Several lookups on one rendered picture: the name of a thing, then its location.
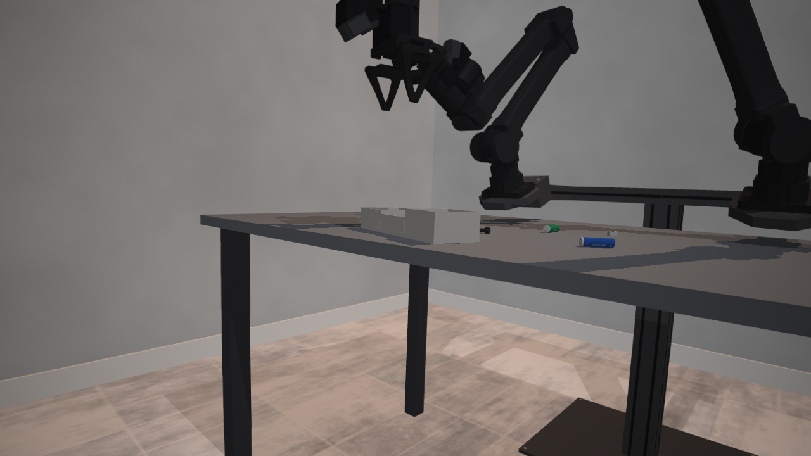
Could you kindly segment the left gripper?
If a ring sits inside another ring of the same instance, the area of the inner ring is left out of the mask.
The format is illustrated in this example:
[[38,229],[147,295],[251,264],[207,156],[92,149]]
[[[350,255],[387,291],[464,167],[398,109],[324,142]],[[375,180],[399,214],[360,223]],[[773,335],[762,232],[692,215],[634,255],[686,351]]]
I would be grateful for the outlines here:
[[[383,111],[389,111],[393,106],[393,100],[395,99],[400,81],[402,81],[402,76],[409,102],[418,102],[422,96],[424,87],[426,87],[430,76],[437,68],[438,61],[440,61],[439,54],[430,52],[430,49],[433,50],[433,40],[418,37],[419,11],[418,9],[412,8],[412,6],[409,7],[411,8],[411,34],[392,35],[387,40],[377,44],[376,47],[371,49],[371,58],[381,60],[381,56],[383,56],[383,58],[392,60],[394,66],[379,64],[365,67],[365,73],[376,92],[378,102]],[[417,64],[425,65],[425,69],[422,79],[418,83],[416,92],[414,92],[411,67]],[[387,102],[383,100],[377,76],[388,78],[392,81]]]

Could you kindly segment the row of three labelled bins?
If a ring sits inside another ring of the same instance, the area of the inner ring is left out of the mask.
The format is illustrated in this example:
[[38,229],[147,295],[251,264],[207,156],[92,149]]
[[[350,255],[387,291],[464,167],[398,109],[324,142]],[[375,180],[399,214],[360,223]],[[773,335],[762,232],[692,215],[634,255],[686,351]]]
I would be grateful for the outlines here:
[[481,212],[361,207],[361,228],[431,244],[479,243]]

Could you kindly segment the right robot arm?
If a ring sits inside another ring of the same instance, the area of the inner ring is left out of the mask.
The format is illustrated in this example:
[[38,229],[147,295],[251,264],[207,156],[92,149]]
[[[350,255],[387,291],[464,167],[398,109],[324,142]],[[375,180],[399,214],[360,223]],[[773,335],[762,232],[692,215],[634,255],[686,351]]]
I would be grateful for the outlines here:
[[565,6],[536,14],[524,29],[527,33],[486,80],[463,42],[445,41],[448,61],[438,76],[450,89],[444,89],[444,95],[435,100],[459,132],[482,130],[505,94],[542,51],[502,113],[470,141],[472,157],[491,164],[490,187],[482,191],[483,198],[519,199],[535,189],[535,183],[524,182],[518,170],[521,128],[560,66],[579,49],[572,21],[573,12]]

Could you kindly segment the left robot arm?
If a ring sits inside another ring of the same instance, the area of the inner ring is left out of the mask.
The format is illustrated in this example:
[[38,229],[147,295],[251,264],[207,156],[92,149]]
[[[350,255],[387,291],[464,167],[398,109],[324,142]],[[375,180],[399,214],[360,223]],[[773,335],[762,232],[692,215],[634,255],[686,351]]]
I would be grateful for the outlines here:
[[[419,11],[419,2],[341,0],[335,27],[345,42],[373,30],[376,47],[392,35],[411,34],[409,6]],[[734,141],[740,150],[765,156],[738,208],[811,214],[811,120],[800,117],[781,87],[750,0],[698,2],[736,100]]]

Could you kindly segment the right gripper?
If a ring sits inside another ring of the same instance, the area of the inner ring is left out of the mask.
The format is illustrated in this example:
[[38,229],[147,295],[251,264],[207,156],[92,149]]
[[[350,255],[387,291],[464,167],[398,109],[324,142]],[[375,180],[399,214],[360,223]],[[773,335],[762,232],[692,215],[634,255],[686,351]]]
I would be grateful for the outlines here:
[[[443,92],[444,89],[446,89],[447,91],[450,89],[448,84],[446,84],[442,80],[442,78],[437,75],[443,69],[444,65],[448,61],[448,58],[446,56],[446,54],[448,53],[448,50],[446,50],[444,48],[444,46],[441,46],[441,44],[433,43],[433,51],[432,51],[432,53],[440,55],[440,61],[439,61],[440,63],[438,63],[437,68],[434,70],[433,74],[431,75],[431,77],[429,79],[429,83],[426,85],[426,87],[424,87],[424,89],[426,89],[430,93],[430,95],[433,96],[433,98],[435,99],[436,97],[440,98],[441,96],[444,95],[444,92]],[[423,75],[423,72],[424,72],[424,69],[425,69],[425,65],[418,64],[416,67],[418,68],[417,70],[411,70],[412,80],[413,80],[413,85],[414,86],[415,86],[415,84],[418,84],[419,81],[422,79],[422,75]],[[432,80],[433,80],[433,82],[432,82]]]

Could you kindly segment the blue aa battery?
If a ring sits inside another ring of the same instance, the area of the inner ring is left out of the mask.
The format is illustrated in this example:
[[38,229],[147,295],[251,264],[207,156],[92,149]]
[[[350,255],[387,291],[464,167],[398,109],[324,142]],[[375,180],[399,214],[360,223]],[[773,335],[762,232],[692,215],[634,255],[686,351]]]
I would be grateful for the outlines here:
[[614,248],[616,241],[613,237],[580,237],[580,246],[599,246],[600,248]]

